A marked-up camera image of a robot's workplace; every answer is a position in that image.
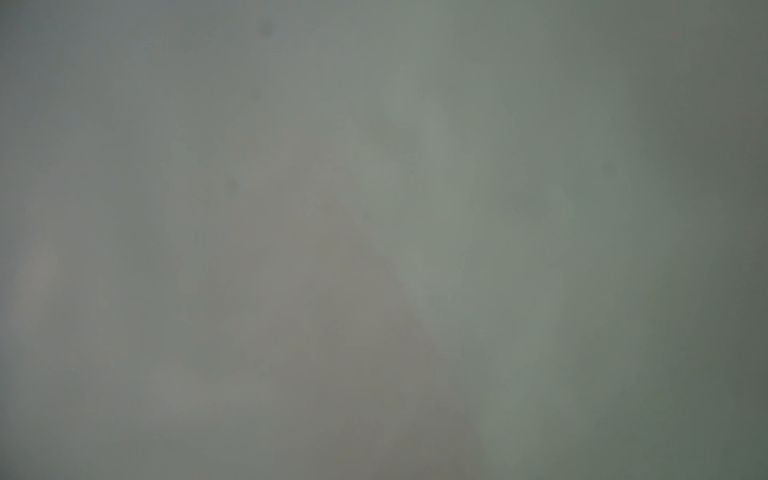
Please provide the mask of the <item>white plastic bag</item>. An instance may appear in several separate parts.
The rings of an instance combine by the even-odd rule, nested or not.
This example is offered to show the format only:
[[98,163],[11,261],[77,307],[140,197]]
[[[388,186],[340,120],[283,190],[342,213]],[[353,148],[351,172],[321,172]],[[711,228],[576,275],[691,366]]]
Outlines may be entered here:
[[5,1],[5,479],[763,479],[763,1]]

